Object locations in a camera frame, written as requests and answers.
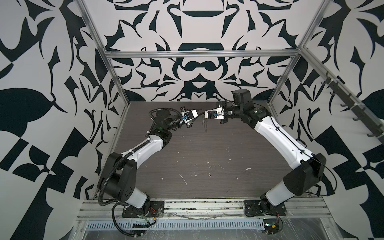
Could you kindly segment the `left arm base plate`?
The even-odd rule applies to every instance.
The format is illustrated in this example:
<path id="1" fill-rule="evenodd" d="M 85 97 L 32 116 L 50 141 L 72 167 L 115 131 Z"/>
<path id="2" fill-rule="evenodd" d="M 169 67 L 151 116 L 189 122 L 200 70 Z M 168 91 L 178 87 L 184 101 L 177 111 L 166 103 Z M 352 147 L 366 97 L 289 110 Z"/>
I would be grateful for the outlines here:
<path id="1" fill-rule="evenodd" d="M 141 208 L 134 206 L 124 207 L 122 217 L 123 218 L 136 218 L 141 215 L 145 217 L 156 217 L 164 212 L 165 202 L 164 201 L 146 201 Z"/>

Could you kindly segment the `aluminium front rail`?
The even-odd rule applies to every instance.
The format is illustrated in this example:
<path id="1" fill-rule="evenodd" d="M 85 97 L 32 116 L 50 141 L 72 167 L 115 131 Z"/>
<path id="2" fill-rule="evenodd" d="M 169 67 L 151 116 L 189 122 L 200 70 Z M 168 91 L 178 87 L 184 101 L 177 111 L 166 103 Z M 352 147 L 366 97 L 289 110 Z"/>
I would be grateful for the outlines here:
<path id="1" fill-rule="evenodd" d="M 251 209 L 245 199 L 155 199 L 160 207 L 150 207 L 147 216 L 168 219 L 242 218 Z M 281 218 L 331 218 L 331 212 L 322 198 L 295 197 L 272 211 Z M 96 200 L 84 201 L 76 220 L 109 220 L 112 206 L 100 206 Z"/>

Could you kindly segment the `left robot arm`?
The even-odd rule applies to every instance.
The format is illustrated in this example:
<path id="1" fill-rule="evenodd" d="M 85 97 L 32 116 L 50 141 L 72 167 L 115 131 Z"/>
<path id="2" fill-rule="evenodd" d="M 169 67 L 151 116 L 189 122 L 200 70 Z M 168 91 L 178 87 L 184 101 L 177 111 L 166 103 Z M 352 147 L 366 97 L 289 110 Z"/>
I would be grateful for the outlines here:
<path id="1" fill-rule="evenodd" d="M 179 111 L 173 108 L 158 108 L 149 111 L 152 125 L 146 138 L 135 147 L 119 153 L 111 153 L 98 182 L 98 204 L 130 205 L 141 209 L 150 197 L 136 187 L 137 170 L 152 155 L 163 150 L 172 138 L 172 131 L 183 125 L 190 128 L 195 119 L 204 113 L 201 109 Z"/>

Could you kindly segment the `green circuit board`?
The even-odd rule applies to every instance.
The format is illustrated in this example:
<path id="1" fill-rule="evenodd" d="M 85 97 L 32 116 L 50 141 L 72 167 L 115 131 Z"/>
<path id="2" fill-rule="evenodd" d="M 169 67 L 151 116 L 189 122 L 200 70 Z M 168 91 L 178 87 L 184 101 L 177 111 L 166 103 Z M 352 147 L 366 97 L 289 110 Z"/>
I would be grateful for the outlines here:
<path id="1" fill-rule="evenodd" d="M 283 229 L 283 224 L 281 221 L 276 222 L 265 222 L 263 233 L 267 235 L 276 235 Z"/>

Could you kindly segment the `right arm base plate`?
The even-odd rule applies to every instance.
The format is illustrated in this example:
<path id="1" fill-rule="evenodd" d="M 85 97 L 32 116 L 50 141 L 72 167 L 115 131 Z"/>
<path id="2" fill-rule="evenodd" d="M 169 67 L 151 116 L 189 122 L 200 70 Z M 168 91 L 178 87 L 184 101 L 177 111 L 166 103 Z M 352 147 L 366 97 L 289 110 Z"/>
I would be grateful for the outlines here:
<path id="1" fill-rule="evenodd" d="M 245 215 L 247 217 L 259 216 L 285 216 L 286 207 L 284 203 L 273 206 L 267 200 L 245 200 Z"/>

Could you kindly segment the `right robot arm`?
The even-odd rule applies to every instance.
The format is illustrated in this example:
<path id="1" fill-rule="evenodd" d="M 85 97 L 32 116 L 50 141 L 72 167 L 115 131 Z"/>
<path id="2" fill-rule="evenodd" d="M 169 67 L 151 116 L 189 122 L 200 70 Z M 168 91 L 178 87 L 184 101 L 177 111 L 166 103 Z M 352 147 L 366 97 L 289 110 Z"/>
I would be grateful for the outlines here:
<path id="1" fill-rule="evenodd" d="M 221 124 L 229 119 L 242 120 L 268 140 L 288 163 L 291 172 L 261 196 L 263 210 L 273 209 L 295 196 L 301 196 L 322 180 L 326 158 L 322 154 L 314 154 L 289 135 L 264 106 L 252 100 L 248 90 L 234 91 L 233 101 L 219 102 L 218 107 L 207 111 L 205 116 L 220 120 Z"/>

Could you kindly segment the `dark wall hook rack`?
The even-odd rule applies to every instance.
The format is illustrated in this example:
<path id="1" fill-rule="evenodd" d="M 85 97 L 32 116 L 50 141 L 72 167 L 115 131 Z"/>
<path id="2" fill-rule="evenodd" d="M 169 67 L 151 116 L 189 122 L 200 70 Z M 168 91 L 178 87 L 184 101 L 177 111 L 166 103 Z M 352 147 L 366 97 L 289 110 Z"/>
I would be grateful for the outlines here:
<path id="1" fill-rule="evenodd" d="M 329 111 L 332 110 L 332 102 L 337 96 L 342 103 L 340 107 L 347 111 L 352 111 L 355 115 L 353 121 L 362 122 L 365 127 L 370 131 L 367 134 L 369 138 L 378 139 L 382 145 L 384 144 L 384 122 L 381 121 L 358 97 L 344 84 L 344 82 L 338 78 L 332 78 L 329 72 L 320 74 L 324 79 L 322 86 L 327 86 L 331 89 Z"/>

